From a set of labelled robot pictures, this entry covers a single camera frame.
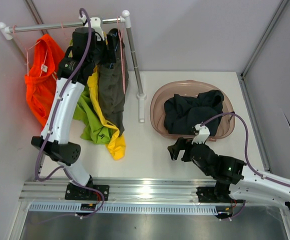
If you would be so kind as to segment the pink hanger of navy shorts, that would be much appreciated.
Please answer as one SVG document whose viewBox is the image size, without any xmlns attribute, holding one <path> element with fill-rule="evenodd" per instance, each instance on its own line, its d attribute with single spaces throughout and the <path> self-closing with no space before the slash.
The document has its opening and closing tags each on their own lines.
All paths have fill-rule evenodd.
<svg viewBox="0 0 290 240">
<path fill-rule="evenodd" d="M 126 94 L 126 74 L 125 74 L 125 54 L 124 54 L 124 48 L 123 48 L 123 34 L 120 30 L 119 26 L 119 17 L 116 17 L 116 23 L 117 23 L 117 30 L 118 30 L 118 39 L 119 39 L 119 47 L 120 47 L 120 59 L 121 59 L 121 75 L 122 75 L 122 88 L 123 88 L 123 94 Z"/>
</svg>

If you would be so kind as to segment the blue hanger of olive shorts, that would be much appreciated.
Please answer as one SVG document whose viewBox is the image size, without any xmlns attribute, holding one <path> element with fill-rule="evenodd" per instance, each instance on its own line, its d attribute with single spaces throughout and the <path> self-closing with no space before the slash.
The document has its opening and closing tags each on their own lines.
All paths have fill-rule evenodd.
<svg viewBox="0 0 290 240">
<path fill-rule="evenodd" d="M 110 56 L 110 63 L 109 63 L 109 69 L 114 68 L 114 64 L 117 62 L 117 49 L 118 49 L 118 29 L 112 28 L 107 33 L 107 43 L 109 48 L 109 56 Z"/>
</svg>

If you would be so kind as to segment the yellow shorts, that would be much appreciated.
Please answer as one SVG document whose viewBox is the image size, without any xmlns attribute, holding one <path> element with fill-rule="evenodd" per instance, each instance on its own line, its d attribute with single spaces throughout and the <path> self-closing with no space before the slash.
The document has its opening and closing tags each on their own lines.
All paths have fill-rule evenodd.
<svg viewBox="0 0 290 240">
<path fill-rule="evenodd" d="M 91 76 L 88 77 L 87 86 L 89 89 L 89 97 L 93 108 L 103 127 L 106 127 L 110 133 L 109 142 L 105 144 L 108 152 L 115 161 L 122 159 L 126 153 L 125 137 L 120 135 L 120 130 L 116 125 L 107 120 L 103 115 L 99 102 L 99 70 L 96 66 Z"/>
</svg>

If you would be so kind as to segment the orange shorts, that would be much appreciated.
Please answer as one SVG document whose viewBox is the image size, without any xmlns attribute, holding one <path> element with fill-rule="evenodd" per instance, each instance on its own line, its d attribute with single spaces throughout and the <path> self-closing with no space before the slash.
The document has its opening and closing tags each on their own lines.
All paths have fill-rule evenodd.
<svg viewBox="0 0 290 240">
<path fill-rule="evenodd" d="M 24 76 L 26 102 L 43 127 L 54 101 L 58 66 L 64 56 L 64 51 L 55 40 L 45 34 L 36 41 L 32 67 Z"/>
</svg>

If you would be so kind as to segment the lime green shorts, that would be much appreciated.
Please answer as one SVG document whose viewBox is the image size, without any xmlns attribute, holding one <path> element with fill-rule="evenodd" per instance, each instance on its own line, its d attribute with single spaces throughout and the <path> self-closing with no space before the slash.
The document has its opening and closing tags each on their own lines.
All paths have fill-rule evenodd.
<svg viewBox="0 0 290 240">
<path fill-rule="evenodd" d="M 73 119 L 84 123 L 80 137 L 97 145 L 105 145 L 110 140 L 108 129 L 100 123 L 90 99 L 89 88 L 86 86 L 77 101 Z"/>
</svg>

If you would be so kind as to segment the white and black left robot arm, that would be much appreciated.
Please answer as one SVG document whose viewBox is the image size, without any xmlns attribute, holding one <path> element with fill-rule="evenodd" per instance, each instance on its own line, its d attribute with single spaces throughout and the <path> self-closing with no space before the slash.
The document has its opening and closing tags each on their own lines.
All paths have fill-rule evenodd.
<svg viewBox="0 0 290 240">
<path fill-rule="evenodd" d="M 40 134 L 31 139 L 38 149 L 35 163 L 35 180 L 44 182 L 52 177 L 40 177 L 42 158 L 56 162 L 69 178 L 67 200 L 105 201 L 109 190 L 103 192 L 94 186 L 92 176 L 79 160 L 81 146 L 70 142 L 70 127 L 77 102 L 98 64 L 115 60 L 113 40 L 106 42 L 101 27 L 78 27 L 72 33 L 72 44 L 58 65 L 56 90 L 47 122 Z"/>
</svg>

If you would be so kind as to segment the pink hanger of orange shorts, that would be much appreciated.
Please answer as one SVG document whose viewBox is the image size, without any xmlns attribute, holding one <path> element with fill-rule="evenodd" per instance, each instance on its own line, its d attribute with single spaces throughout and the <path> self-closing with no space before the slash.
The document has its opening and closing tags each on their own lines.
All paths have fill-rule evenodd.
<svg viewBox="0 0 290 240">
<path fill-rule="evenodd" d="M 47 78 L 56 79 L 57 65 L 60 57 L 64 55 L 63 50 L 49 35 L 44 34 L 31 47 L 24 46 L 16 34 L 16 25 L 12 27 L 12 36 L 18 40 L 25 50 L 25 62 L 27 78 Z"/>
</svg>

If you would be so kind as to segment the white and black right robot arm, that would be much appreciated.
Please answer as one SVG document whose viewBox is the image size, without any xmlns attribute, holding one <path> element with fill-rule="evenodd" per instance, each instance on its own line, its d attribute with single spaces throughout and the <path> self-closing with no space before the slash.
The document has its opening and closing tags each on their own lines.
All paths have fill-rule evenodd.
<svg viewBox="0 0 290 240">
<path fill-rule="evenodd" d="M 208 145 L 180 137 L 167 148 L 177 160 L 191 162 L 206 176 L 216 180 L 213 196 L 219 202 L 242 200 L 273 205 L 290 211 L 290 179 L 255 169 L 245 161 L 215 153 Z"/>
</svg>

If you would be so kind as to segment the olive green shorts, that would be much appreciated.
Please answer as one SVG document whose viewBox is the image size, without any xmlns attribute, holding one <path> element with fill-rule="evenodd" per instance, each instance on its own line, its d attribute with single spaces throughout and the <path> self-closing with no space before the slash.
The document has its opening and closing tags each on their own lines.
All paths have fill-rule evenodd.
<svg viewBox="0 0 290 240">
<path fill-rule="evenodd" d="M 98 101 L 103 116 L 119 130 L 121 136 L 125 130 L 123 125 L 123 111 L 125 104 L 124 91 L 129 84 L 129 73 L 125 70 L 123 78 L 122 61 L 117 60 L 114 64 L 99 66 L 98 78 Z"/>
</svg>

